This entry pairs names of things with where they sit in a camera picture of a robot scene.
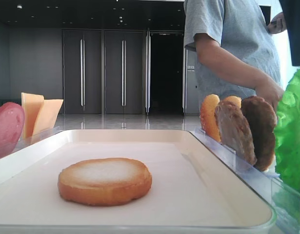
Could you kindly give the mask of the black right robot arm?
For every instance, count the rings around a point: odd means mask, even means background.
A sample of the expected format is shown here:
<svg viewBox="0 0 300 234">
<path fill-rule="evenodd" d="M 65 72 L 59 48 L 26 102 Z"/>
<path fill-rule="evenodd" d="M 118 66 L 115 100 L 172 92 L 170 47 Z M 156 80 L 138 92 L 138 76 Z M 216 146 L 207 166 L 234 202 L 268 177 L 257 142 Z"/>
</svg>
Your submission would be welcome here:
<svg viewBox="0 0 300 234">
<path fill-rule="evenodd" d="M 300 0 L 279 0 L 287 25 L 291 61 L 300 66 Z"/>
</svg>

